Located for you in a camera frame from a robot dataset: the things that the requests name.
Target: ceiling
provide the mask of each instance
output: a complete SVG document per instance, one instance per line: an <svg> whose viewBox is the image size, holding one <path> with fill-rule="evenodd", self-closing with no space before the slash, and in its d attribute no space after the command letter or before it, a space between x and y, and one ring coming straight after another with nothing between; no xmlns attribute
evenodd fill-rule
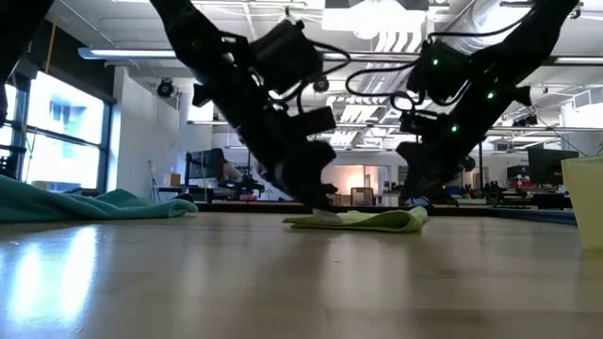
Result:
<svg viewBox="0 0 603 339"><path fill-rule="evenodd" d="M170 49L163 26L150 4L144 3L142 0L135 3L123 2L127 0L117 1L57 0L48 18L90 47ZM405 27L404 29L411 34L409 39L419 38L417 41L420 42L425 29L429 29L427 27L430 27L430 24L434 29L442 29L470 2L470 0L448 1L450 3L449 9L429 15L427 25L412 28ZM380 48L381 35L365 40L358 38L357 34L350 31L323 30L320 21L325 7L324 0L305 0L304 2L305 7L303 9L294 8L292 13L304 20L304 33L310 39L327 42L348 51L376 51ZM490 3L497 6L497 2L499 0L477 0L476 6ZM566 22L554 54L603 57L603 35L595 33L603 31L603 1L583 0L583 4L583 17ZM221 30L246 36L250 40L264 36L284 18L283 8L203 5L201 10ZM504 19L500 17L504 16L498 14L499 20ZM468 20L466 18L468 18L467 14L454 26L455 30L464 29L464 24ZM403 20L400 20L400 26L404 26ZM405 34L400 33L399 38L406 39ZM408 42L401 52L413 52L413 48L411 43ZM129 61L127 65L131 74L147 84L156 84L162 77L174 77L175 84L182 90L187 90L191 88L194 82L194 79L190 78L189 72L183 65L175 60L139 61L136 63ZM327 93L317 94L311 89L306 90L302 96L304 107L325 105L330 100L329 97L332 96L346 96L347 94L343 90L345 79L352 72L368 66L366 63L352 63L344 70L331 74L329 76L331 88ZM377 80L386 85L398 86L404 78L401 75L399 78L394 76L393 74L389 77L377 78ZM376 82L371 83L373 80L375 80L374 77L358 78L352 83L352 86L369 89L371 85L376 86ZM558 105L560 102L570 99L571 97L568 95L583 92L585 87L588 86L603 85L603 68L543 67L530 76L526 83L534 85L531 94L533 101L538 103L538 114L545 121L554 123L559 117ZM520 108L519 105L512 105L506 114L512 118L520 113L518 112ZM338 118L345 116L345 106L339 110L334 109L334 111ZM380 114L381 118L385 113L379 111L376 114ZM396 120L393 119L384 123L395 122ZM365 133L366 131L361 132L360 135L363 136Z"/></svg>

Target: black cable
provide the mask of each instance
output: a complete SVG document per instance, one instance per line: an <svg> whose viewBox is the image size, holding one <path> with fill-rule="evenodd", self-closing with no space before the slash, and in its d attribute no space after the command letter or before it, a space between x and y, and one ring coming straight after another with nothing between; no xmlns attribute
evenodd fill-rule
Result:
<svg viewBox="0 0 603 339"><path fill-rule="evenodd" d="M362 74L369 74L369 73L391 73L391 72L400 72L400 71L404 71L406 69L409 69L411 67L414 67L417 63L416 61L413 61L409 64L406 65L402 65L402 66L398 66L398 67L385 67L385 68L381 68L381 69L365 69L365 70L360 70L360 71L356 71L354 73L352 73L348 79L346 79L346 90L352 94L352 95L356 95L359 97L387 97L389 98L389 103L392 105L392 107L394 107L397 110L403 110L402 108L396 106L396 99L397 98L404 98L406 100L408 100L412 107L413 107L413 111L415 110L415 107L417 105L421 105L422 104L422 100L420 100L419 102L416 102L415 99L413 99L413 97L408 94L406 91L403 90L397 90L397 91L393 91L393 92L382 92L382 93L364 93L364 92L359 92L357 90L351 89L350 87L350 82L353 78L360 76Z"/></svg>
<svg viewBox="0 0 603 339"><path fill-rule="evenodd" d="M337 65L337 66L333 66L332 68L328 69L327 71L324 71L321 76L326 76L328 74L331 74L335 71L339 71L342 68L350 65L351 63L351 56L350 53L342 50L341 48L337 48L335 46L332 46L330 44L327 43L322 43L322 42L318 42L318 41L313 41L310 40L310 42L319 48L323 48L326 50L329 50L331 52L334 53L338 53L340 55L342 55L346 60L343 61L341 64ZM300 107L302 106L301 103L301 96L302 96L302 92L303 90L309 85L309 83L305 82L305 81L301 81L300 84L295 88L295 90L293 90L291 93L289 93L288 95L286 95L284 98L281 99L274 99L276 102L278 103L288 103L291 99L297 97L297 101L298 101L298 109L300 109Z"/></svg>
<svg viewBox="0 0 603 339"><path fill-rule="evenodd" d="M319 48L322 48L322 49L326 49L326 50L334 52L334 53L338 53L338 54L340 54L340 55L342 55L343 57L346 58L346 61L342 62L341 64L339 64L337 66L333 66L329 70L323 72L322 75L331 74L331 73L333 73L335 71L339 71L342 68L350 65L350 63L351 63L351 56L350 56L350 53L346 52L345 50L342 50L341 48L332 46L330 44L318 42L318 41L310 40L310 42L312 42L312 44L315 45L316 47L319 47Z"/></svg>
<svg viewBox="0 0 603 339"><path fill-rule="evenodd" d="M513 29L514 27L522 24L524 21L526 21L533 13L534 11L538 8L538 6L536 5L535 7L533 7L532 9L530 9L530 11L524 15L523 17L521 17L521 19L517 20L516 22L505 26L503 28L500 28L496 31L492 31L492 32L485 32L485 33L471 33L471 32L432 32L430 34L427 35L427 40L432 40L433 37L467 37L467 38L487 38L487 37L493 37L496 36L498 34L502 34L510 29Z"/></svg>
<svg viewBox="0 0 603 339"><path fill-rule="evenodd" d="M559 137L559 139L565 141L565 143L567 145L569 145L571 148L575 149L576 151L578 151L578 153L584 155L584 156L588 156L588 154L586 154L585 152L581 151L578 147L572 145L569 140L567 140L566 138L564 138L559 132L555 131L555 128L549 126L548 124L546 124L546 122L540 118L538 115L536 115L536 118L538 119L538 121L540 121L541 124L543 124L546 128L550 129L551 131L553 131L553 133L555 135L557 135L557 137Z"/></svg>
<svg viewBox="0 0 603 339"><path fill-rule="evenodd" d="M302 83L301 83L301 85L300 85L300 86L301 86L301 92L300 92L300 94L298 94L298 97L297 97L297 98L296 98L296 100L295 100L295 104L296 104L296 105L297 105L297 107L298 107L298 113L300 113L300 114L305 113L305 112L303 111L303 106L302 106L302 93L303 93L303 90L304 90L306 87L308 87L308 85L310 85L310 84L309 84L309 83L307 83L307 82L302 82Z"/></svg>

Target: white wall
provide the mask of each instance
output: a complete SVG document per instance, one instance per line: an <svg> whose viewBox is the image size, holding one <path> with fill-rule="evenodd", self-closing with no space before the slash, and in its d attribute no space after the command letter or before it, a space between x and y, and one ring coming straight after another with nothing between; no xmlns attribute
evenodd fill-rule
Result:
<svg viewBox="0 0 603 339"><path fill-rule="evenodd" d="M179 151L180 113L134 81L123 67L116 69L111 127L108 188L122 188L140 197L152 192L155 179L175 169Z"/></svg>

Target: green cloth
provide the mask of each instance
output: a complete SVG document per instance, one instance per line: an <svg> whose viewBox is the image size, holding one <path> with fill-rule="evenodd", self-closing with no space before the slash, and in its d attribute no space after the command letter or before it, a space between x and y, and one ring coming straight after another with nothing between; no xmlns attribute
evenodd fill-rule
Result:
<svg viewBox="0 0 603 339"><path fill-rule="evenodd" d="M174 218L194 203L151 202L122 189L97 198L57 194L0 175L0 223Z"/></svg>
<svg viewBox="0 0 603 339"><path fill-rule="evenodd" d="M408 212L390 211L380 214L351 211L337 216L340 220L312 216L286 218L284 223L291 223L294 228L414 233L421 232L427 222L427 210L423 207L416 207Z"/></svg>

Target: fluorescent light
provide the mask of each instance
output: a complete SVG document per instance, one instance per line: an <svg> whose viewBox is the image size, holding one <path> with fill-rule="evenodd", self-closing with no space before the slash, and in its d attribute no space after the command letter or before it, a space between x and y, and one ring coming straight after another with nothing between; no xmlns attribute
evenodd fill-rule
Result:
<svg viewBox="0 0 603 339"><path fill-rule="evenodd" d="M132 4L149 4L149 0L113 0L115 3L132 3ZM248 5L250 7L263 7L263 8L280 8L280 7L293 7L293 8L305 8L307 4L303 1L229 1L229 0L192 0L191 4L195 6L241 6Z"/></svg>
<svg viewBox="0 0 603 339"><path fill-rule="evenodd" d="M584 65L603 64L603 57L600 56L559 56L555 59L556 64L578 63Z"/></svg>
<svg viewBox="0 0 603 339"><path fill-rule="evenodd" d="M226 125L228 122L226 121L187 121L187 124L197 124L197 125Z"/></svg>
<svg viewBox="0 0 603 339"><path fill-rule="evenodd" d="M336 152L366 152L366 153L376 153L376 152L391 152L392 150L386 149L360 149L360 148L333 148Z"/></svg>
<svg viewBox="0 0 603 339"><path fill-rule="evenodd" d="M368 127L368 125L365 123L338 123L337 127L365 128Z"/></svg>
<svg viewBox="0 0 603 339"><path fill-rule="evenodd" d="M79 55L86 60L122 60L122 59L175 59L172 50L139 50L139 49L95 49L79 48Z"/></svg>

